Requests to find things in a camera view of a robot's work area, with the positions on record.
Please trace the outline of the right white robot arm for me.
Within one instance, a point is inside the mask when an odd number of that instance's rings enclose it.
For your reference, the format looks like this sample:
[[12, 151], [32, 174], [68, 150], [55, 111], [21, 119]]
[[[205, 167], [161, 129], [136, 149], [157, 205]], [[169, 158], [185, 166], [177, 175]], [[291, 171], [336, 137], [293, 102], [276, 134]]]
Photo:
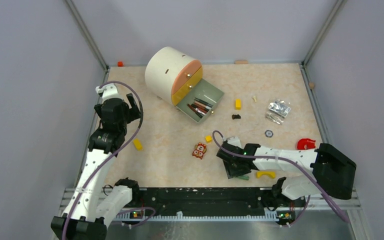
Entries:
[[238, 137], [222, 137], [218, 142], [218, 130], [212, 138], [219, 148], [217, 157], [226, 165], [231, 177], [255, 171], [281, 171], [296, 176], [281, 176], [272, 186], [273, 200], [279, 206], [287, 206], [303, 196], [321, 194], [327, 205], [344, 222], [350, 219], [335, 203], [335, 199], [350, 200], [354, 187], [356, 163], [329, 143], [304, 150], [285, 150], [257, 143], [241, 145]]

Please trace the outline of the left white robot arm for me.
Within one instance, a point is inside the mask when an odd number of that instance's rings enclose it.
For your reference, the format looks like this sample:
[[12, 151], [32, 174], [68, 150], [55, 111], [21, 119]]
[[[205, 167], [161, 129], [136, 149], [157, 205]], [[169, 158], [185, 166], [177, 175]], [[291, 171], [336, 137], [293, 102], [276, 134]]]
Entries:
[[121, 150], [137, 136], [144, 121], [141, 99], [120, 81], [108, 81], [95, 89], [102, 102], [94, 106], [98, 128], [89, 137], [86, 161], [73, 196], [51, 229], [59, 240], [104, 240], [114, 218], [124, 206], [134, 207], [140, 193], [136, 181], [126, 179], [99, 202], [106, 176]]

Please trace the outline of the clear plastic wrapper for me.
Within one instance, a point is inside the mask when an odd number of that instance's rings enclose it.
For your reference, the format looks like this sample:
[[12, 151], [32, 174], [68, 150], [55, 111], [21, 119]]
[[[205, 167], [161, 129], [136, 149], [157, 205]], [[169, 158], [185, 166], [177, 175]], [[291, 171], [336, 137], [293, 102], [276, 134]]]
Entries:
[[282, 125], [291, 112], [290, 103], [281, 99], [276, 99], [268, 103], [265, 112], [265, 118]]

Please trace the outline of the nude concealer tube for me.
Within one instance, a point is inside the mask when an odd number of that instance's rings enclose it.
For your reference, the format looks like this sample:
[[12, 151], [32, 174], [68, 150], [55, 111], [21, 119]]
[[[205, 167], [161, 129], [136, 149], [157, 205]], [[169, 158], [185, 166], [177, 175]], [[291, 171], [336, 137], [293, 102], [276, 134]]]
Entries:
[[199, 106], [201, 106], [203, 109], [206, 109], [206, 110], [210, 110], [211, 109], [211, 107], [210, 106], [208, 106], [208, 105], [205, 105], [205, 104], [203, 104], [203, 103], [200, 103], [200, 102], [195, 102], [197, 105], [199, 105]]

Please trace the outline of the red lip gloss tube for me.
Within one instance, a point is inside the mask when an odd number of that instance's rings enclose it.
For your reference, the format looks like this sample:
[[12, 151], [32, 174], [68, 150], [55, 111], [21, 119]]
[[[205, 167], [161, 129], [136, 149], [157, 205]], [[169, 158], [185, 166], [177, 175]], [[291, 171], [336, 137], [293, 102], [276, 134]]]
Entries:
[[206, 108], [202, 107], [201, 105], [191, 104], [191, 106], [194, 109], [198, 109], [199, 111], [203, 112], [204, 114], [206, 114], [208, 112], [208, 110]]

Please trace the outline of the brown lipstick tube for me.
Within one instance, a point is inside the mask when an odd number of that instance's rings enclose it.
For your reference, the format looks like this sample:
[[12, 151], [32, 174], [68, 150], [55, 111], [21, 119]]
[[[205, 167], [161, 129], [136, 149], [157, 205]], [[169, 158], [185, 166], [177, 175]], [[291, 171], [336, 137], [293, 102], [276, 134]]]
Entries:
[[204, 115], [201, 114], [196, 108], [194, 108], [191, 104], [187, 104], [187, 106], [201, 119]]

